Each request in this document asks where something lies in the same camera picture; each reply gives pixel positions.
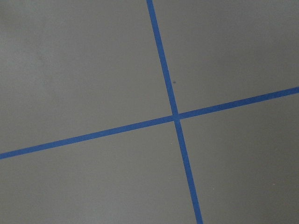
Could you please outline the brown paper table cover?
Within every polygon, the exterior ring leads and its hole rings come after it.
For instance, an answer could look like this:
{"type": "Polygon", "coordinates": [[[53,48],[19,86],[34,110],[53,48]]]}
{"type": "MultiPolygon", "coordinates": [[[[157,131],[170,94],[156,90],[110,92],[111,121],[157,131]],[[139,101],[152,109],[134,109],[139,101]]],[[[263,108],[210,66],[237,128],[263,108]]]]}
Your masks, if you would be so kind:
{"type": "Polygon", "coordinates": [[[298,1],[152,5],[184,150],[147,1],[1,1],[1,223],[298,223],[298,1]]]}

